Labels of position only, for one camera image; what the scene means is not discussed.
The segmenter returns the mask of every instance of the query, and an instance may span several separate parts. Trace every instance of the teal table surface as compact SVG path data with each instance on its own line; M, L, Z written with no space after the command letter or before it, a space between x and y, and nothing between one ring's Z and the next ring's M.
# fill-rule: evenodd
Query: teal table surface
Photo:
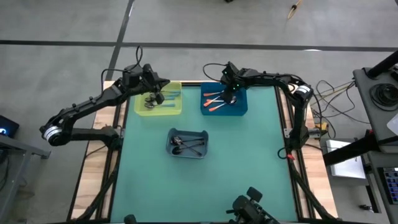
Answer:
M111 222L128 214L139 222L227 222L225 211L249 187L262 192L260 205L276 219L297 221L280 118L271 87L248 90L244 116L203 116L200 87L182 90L182 113L142 117L131 98ZM166 153L171 128L207 131L203 159Z

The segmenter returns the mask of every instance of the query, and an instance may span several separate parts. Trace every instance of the gray floor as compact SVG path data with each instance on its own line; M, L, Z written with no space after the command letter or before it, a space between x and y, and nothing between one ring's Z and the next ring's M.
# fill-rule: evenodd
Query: gray floor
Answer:
M128 0L3 0L0 40L108 41L118 38ZM136 0L125 42L324 45L397 47L398 7L394 0L304 1L286 21L295 0ZM21 124L17 138L51 150L47 161L35 159L26 175L28 186L19 195L14 220L61 222L80 171L86 142L50 147L38 128L52 115L100 91L100 72L107 68L113 47L0 45L0 114ZM122 48L117 68L135 63L134 48ZM238 67L301 76L309 84L326 80L339 85L352 79L352 70L371 67L390 52L312 52L298 50L144 49L142 63L151 63L161 77L205 80L205 63L232 61ZM219 77L220 68L208 67ZM356 109L348 114L367 121L358 91L350 89ZM345 96L334 105L349 109ZM325 114L335 113L328 110ZM77 125L90 127L94 116ZM361 137L367 124L345 116L331 118L336 136ZM362 211L369 203L364 186L331 179L340 218L387 223L386 215Z

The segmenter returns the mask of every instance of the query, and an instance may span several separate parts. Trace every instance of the utensil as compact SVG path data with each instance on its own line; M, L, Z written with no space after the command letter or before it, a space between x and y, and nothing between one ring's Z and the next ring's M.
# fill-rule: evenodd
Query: utensil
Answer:
M224 100L215 100L215 101L213 101L213 103L224 103L225 101Z
M234 104L235 102L236 102L236 96L234 96L234 97L232 98L230 104ZM215 111L215 110L217 110L218 108L224 106L225 104L227 104L227 103L223 103L222 105L218 105L218 106L215 106L215 107L213 107L213 108L210 108L209 111L210 111L210 112Z
M216 98L214 98L214 99L212 99L212 100L210 100L210 101L204 103L203 106L204 106L204 107L208 107L212 102L214 102L215 100L217 100L219 97L220 97L220 96L217 96Z
M190 141L204 141L204 138L198 138L198 139L189 139L189 140L185 140L183 141L179 136L174 136L172 137L171 143L173 146L179 146L181 144L183 144L184 142L190 142Z
M165 97L166 97L166 96L179 96L180 94L181 94L181 93L178 92L178 93L172 93L172 94L167 94L167 95L164 94L164 96L165 96ZM149 97L155 98L156 95L155 95L155 93L151 93L151 94L149 94Z
M221 91L221 92L216 92L216 93L204 93L203 96L213 96L213 95L220 94L220 93L222 93L222 92L224 92L224 90Z
M175 99L174 96L165 96L164 97L164 100L174 100L174 99ZM152 98L152 97L145 98L145 102L152 103L154 101L155 101L155 98Z
M193 145L193 146L186 146L186 145L184 145L185 147L175 146L175 147L173 148L173 150L172 150L172 154L173 154L173 155L178 155L178 154L181 154L181 152L182 152L184 149L189 149L189 150L191 150L193 153L195 153L197 156L200 156L200 157L201 157L203 154L200 153L200 152L198 152L198 151L196 151L196 150L194 150L192 147L202 146L202 145L204 145L204 144L205 144L205 142L201 142L201 143L198 143L198 144Z
M181 93L180 90L175 90L175 91L172 91L172 90L162 90L162 91L160 91L160 92L164 92L164 93L178 93L178 94Z
M167 105L155 105L155 104L153 104L153 103L147 102L147 103L144 104L144 106L145 106L146 108L152 109L152 108L155 108L155 106L159 106L159 107L161 107L161 106L174 107L175 104L174 104L174 103L170 103L170 104L167 104Z

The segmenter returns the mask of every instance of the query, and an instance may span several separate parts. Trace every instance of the orange-handled utensil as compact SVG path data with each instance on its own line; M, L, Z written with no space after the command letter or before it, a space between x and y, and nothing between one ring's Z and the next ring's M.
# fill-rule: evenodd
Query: orange-handled utensil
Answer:
M213 103L224 103L225 101L224 100L215 100L215 101L213 101Z
M224 106L225 104L226 104L226 103L223 103L222 105L218 105L218 106L215 106L215 107L213 107L213 108L210 108L209 111L210 111L210 112L215 111L215 110L217 110L218 108Z
M210 101L207 101L206 103L203 104L203 106L204 106L204 107L209 106L212 102L214 102L215 100L217 100L219 97L220 97L220 96L217 96L216 98L214 98L214 99L212 99L212 100L210 100Z
M216 92L216 93L204 93L203 96L213 96L213 95L220 94L220 93L222 93L222 92L224 92L224 90L221 91L221 92Z
M236 97L235 97L235 96L232 97L232 100L231 100L231 103L230 103L230 104L234 104L234 103L236 103ZM215 107L213 107L213 108L210 108L209 111L210 111L210 112L215 111L215 110L217 110L218 108L224 106L225 104L226 104L226 103L223 103L222 105L218 105L218 106L215 106Z

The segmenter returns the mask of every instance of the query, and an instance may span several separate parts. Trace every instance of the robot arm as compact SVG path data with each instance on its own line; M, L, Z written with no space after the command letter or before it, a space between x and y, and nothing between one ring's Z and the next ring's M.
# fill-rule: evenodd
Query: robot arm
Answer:
M290 154L293 149L301 149L305 144L309 138L308 128L305 126L306 109L313 96L313 90L300 77L290 74L260 73L257 70L247 68L238 70L231 62L228 62L220 81L226 85L221 94L221 98L226 102L230 102L233 93L240 88L248 89L254 85L279 87L295 109L294 126L289 134L285 147L286 151ZM290 92L289 84L298 85L294 93Z
M78 119L106 106L120 105L130 96L146 92L155 93L156 102L161 104L164 97L160 90L169 82L170 80L159 78L149 64L142 68L131 65L124 69L122 78L116 80L99 96L91 96L87 101L78 105L72 104L71 108L62 109L57 115L50 118L45 125L40 127L42 138L52 146L62 146L70 141L79 140L101 140L108 146L117 137L112 128L77 129L73 128L73 125Z

